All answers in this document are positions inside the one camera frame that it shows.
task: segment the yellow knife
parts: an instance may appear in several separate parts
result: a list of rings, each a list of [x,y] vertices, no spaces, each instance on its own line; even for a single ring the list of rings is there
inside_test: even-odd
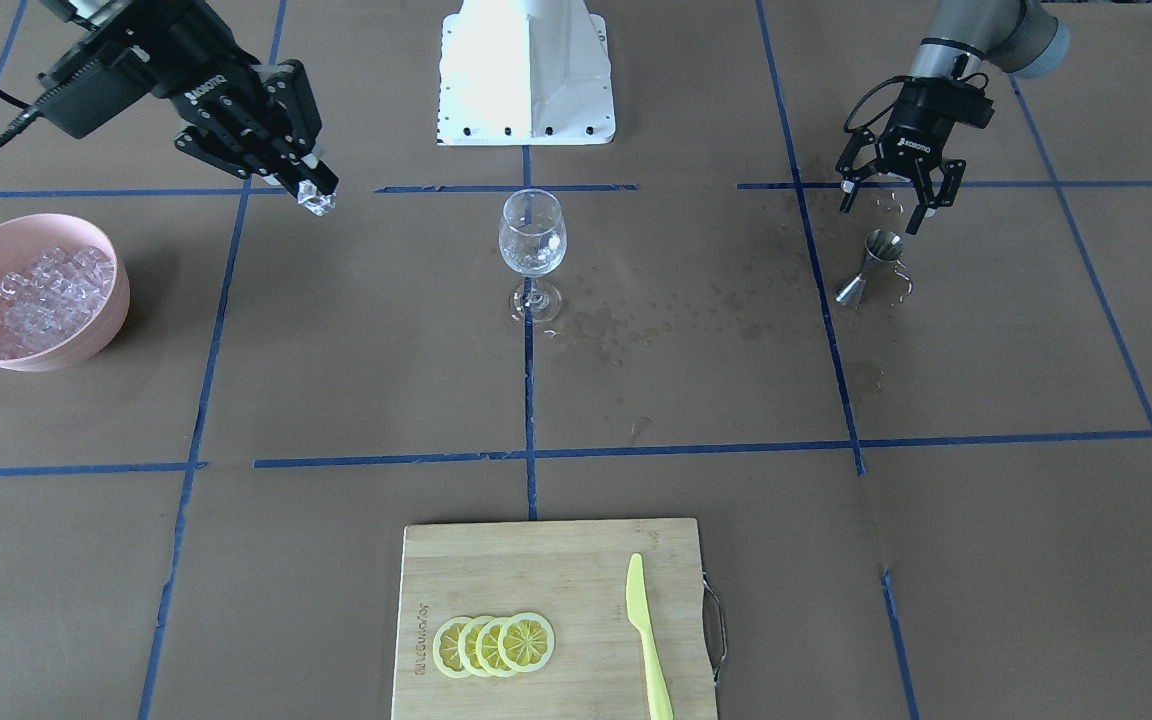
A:
[[[652,720],[673,720],[669,691],[664,684],[660,657],[655,652],[652,615],[649,614],[649,589],[643,579],[643,556],[630,555],[630,571],[626,575],[626,615],[643,637],[643,670],[647,683],[647,713]]]

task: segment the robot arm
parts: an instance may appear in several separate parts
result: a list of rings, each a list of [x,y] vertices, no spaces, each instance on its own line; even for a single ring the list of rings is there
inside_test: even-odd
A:
[[[847,213],[856,200],[858,183],[879,173],[914,182],[918,206],[905,232],[915,234],[924,217],[954,205],[967,161],[942,156],[956,123],[984,128],[993,118],[993,101],[984,86],[972,85],[982,60],[1005,73],[1041,77],[1064,59],[1069,29],[1051,17],[1039,0],[940,0],[927,37],[923,38],[908,76],[884,82],[861,99],[844,123],[851,134],[838,159]],[[881,88],[901,83],[892,106],[861,127],[851,127],[856,111]],[[882,135],[870,127],[890,111]],[[856,165],[861,150],[874,146],[874,159]],[[940,172],[937,187],[933,173]]]
[[[153,94],[183,119],[179,150],[281,185],[317,215],[334,209],[338,176],[319,160],[323,120],[300,61],[262,65],[202,0],[40,1],[88,36],[38,76],[44,94],[15,132],[46,118],[81,138]]]

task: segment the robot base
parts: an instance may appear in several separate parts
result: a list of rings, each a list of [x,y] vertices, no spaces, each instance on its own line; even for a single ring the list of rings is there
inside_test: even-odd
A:
[[[601,145],[616,136],[607,23],[584,0],[465,0],[444,20],[440,145]]]

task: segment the wooden cutting board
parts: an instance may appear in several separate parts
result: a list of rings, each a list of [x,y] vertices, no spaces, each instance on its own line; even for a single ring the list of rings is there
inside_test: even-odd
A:
[[[643,553],[647,605],[677,720],[717,720],[702,626],[695,520],[411,525],[403,538],[393,720],[635,720],[649,717],[626,570]],[[457,615],[539,612],[554,653],[511,679],[447,679],[434,634]]]

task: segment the jigger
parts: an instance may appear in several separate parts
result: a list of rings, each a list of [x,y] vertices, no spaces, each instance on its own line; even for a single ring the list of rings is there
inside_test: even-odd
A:
[[[900,256],[905,251],[905,238],[893,232],[877,229],[865,237],[865,260],[861,272],[850,281],[842,283],[833,300],[840,305],[859,305],[865,285],[882,270],[895,268]]]

